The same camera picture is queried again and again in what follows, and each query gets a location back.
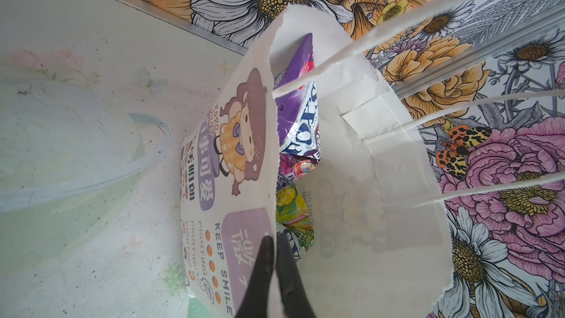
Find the white paper bag with print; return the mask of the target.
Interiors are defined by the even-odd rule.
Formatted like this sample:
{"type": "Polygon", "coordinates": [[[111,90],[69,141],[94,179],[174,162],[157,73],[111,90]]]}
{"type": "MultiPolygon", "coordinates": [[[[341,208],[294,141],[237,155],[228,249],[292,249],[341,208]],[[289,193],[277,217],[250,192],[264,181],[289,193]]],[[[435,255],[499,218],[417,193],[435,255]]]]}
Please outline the white paper bag with print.
{"type": "Polygon", "coordinates": [[[564,315],[564,0],[193,0],[248,50],[182,143],[185,290],[234,317],[287,235],[318,317],[564,315]],[[315,67],[275,88],[313,35],[315,67]],[[316,82],[321,161],[279,175],[276,98],[316,82]],[[315,239],[276,222],[294,184],[315,239]]]}

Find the purple snack packet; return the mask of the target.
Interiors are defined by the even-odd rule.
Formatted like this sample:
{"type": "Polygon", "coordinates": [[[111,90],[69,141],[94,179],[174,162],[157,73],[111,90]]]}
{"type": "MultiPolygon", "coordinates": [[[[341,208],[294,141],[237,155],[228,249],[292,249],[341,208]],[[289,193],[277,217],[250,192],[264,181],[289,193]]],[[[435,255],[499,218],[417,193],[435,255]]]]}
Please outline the purple snack packet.
{"type": "MultiPolygon", "coordinates": [[[[303,37],[287,68],[275,79],[280,88],[306,75],[315,67],[313,35],[303,37]]],[[[292,183],[314,170],[321,161],[316,82],[310,81],[276,98],[279,137],[279,175],[292,183]]]]}

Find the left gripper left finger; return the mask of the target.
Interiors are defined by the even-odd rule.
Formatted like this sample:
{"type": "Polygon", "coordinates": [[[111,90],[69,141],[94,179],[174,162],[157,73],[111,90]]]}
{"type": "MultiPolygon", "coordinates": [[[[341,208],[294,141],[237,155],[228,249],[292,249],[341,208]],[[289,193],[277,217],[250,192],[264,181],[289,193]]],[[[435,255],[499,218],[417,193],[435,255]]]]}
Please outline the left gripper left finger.
{"type": "Polygon", "coordinates": [[[269,287],[275,267],[275,243],[265,236],[260,243],[250,282],[236,318],[267,318],[269,287]]]}

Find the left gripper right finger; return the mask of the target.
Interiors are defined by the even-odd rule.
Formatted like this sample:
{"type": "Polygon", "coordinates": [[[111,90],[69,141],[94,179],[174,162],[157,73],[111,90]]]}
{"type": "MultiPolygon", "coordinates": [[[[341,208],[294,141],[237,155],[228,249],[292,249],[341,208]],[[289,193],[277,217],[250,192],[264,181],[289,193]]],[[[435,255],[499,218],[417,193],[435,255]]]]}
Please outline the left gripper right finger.
{"type": "Polygon", "coordinates": [[[277,235],[275,270],[285,317],[316,318],[308,301],[287,235],[277,235]]]}

